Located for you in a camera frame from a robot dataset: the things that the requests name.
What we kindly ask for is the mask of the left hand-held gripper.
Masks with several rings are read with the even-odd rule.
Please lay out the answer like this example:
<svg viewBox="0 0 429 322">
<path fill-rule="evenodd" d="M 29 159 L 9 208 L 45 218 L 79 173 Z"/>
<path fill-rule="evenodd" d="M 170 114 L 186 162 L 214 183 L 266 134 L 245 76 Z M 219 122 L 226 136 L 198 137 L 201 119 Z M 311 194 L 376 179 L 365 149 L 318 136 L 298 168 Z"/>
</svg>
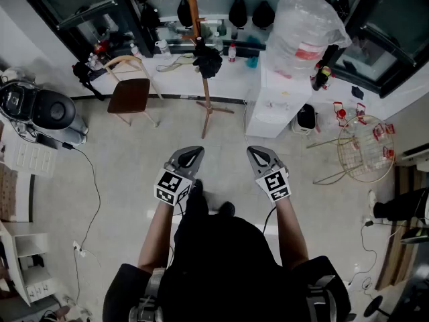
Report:
<svg viewBox="0 0 429 322">
<path fill-rule="evenodd" d="M 176 206 L 188 196 L 203 158 L 202 146 L 188 146 L 176 150 L 157 175 L 154 197 Z"/>
</svg>

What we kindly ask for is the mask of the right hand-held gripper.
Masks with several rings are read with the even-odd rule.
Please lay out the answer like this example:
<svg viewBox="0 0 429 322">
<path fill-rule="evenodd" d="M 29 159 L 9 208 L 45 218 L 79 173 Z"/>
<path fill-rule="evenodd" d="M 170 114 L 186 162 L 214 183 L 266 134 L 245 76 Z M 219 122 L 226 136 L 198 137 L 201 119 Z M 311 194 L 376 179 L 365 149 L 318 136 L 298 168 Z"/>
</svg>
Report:
<svg viewBox="0 0 429 322">
<path fill-rule="evenodd" d="M 289 173 L 277 154 L 262 146 L 248 146 L 247 156 L 254 174 L 255 182 L 271 202 L 290 196 Z"/>
</svg>

